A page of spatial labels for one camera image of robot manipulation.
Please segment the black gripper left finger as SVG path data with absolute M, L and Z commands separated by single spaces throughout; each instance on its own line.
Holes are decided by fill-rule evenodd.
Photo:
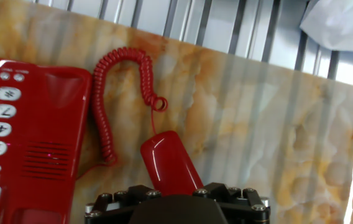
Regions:
M 103 193 L 95 203 L 87 204 L 85 224 L 129 223 L 139 205 L 160 197 L 161 191 L 144 185 L 135 185 L 113 194 Z

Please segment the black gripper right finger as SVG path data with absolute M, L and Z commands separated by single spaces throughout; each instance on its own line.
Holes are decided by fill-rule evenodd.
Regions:
M 228 223 L 270 224 L 270 198 L 260 196 L 253 188 L 241 189 L 212 182 L 196 189 L 192 196 L 212 200 Z

